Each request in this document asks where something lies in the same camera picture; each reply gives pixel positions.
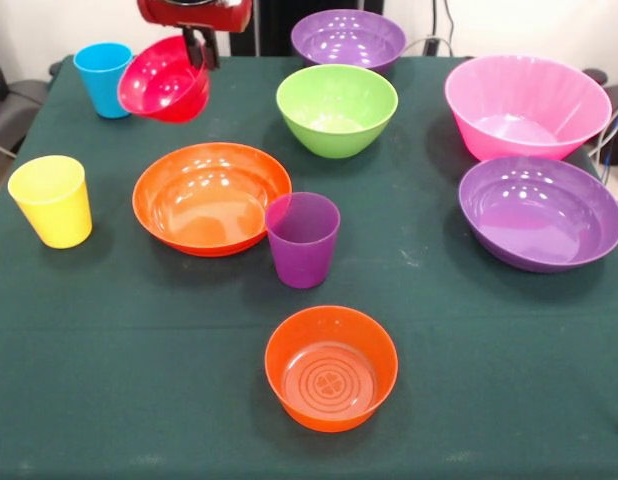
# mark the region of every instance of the purple bowl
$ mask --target purple bowl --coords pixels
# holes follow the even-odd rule
[[[569,270],[618,245],[616,200],[595,177],[565,162],[481,162],[465,174],[458,196],[478,241],[522,270]]]
[[[407,37],[382,15],[341,9],[300,20],[291,43],[308,65],[340,63],[384,73],[404,52]]]

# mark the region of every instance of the small orange bowl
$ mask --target small orange bowl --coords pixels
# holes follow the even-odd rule
[[[133,191],[133,211],[176,250],[222,257],[262,240],[265,210],[287,193],[289,174],[271,155],[237,143],[202,143],[147,168]]]
[[[371,317],[324,305],[287,318],[265,352],[267,379],[287,413],[319,432],[362,424],[391,393],[398,354]]]

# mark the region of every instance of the dark green cloth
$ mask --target dark green cloth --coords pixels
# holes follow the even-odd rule
[[[458,60],[400,60],[395,118],[346,161],[281,120],[298,59],[223,59],[187,125],[97,118],[65,62],[18,162],[80,159],[95,228],[48,249],[0,195],[0,478],[618,479],[618,248],[536,275],[478,245],[456,197],[475,161],[443,95]],[[138,176],[207,141],[262,148],[338,204],[323,285],[281,284],[266,240],[200,259],[140,227]],[[327,435],[284,413],[263,357],[284,318],[332,303],[380,321],[400,371],[366,424]]]

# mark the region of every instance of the green bowl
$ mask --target green bowl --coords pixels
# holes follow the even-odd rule
[[[398,94],[384,77],[353,65],[317,65],[289,75],[276,93],[296,138],[326,158],[352,157],[385,129]]]

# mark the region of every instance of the bowl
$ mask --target bowl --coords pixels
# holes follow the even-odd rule
[[[403,54],[405,32],[364,10],[325,10],[300,20],[291,43],[307,65],[340,63],[386,72]]]
[[[452,70],[445,96],[478,160],[562,160],[609,122],[611,103],[594,80],[553,60],[490,55]]]
[[[265,210],[291,192],[271,155],[236,143],[202,143],[171,152],[147,168],[133,191],[140,224],[189,255],[222,257],[258,243]]]
[[[325,158],[367,148],[398,108],[395,88],[381,75],[352,65],[317,65],[283,80],[278,108],[296,138]]]
[[[265,371],[294,420],[335,433],[362,424],[385,401],[398,376],[398,355],[368,315],[322,305],[280,324],[267,344]]]
[[[167,123],[184,123],[203,111],[209,100],[209,72],[189,62],[182,36],[153,44],[125,70],[118,100],[130,113]]]
[[[566,162],[483,162],[465,174],[458,195],[478,241],[522,270],[568,270],[618,245],[615,199],[596,178]]]

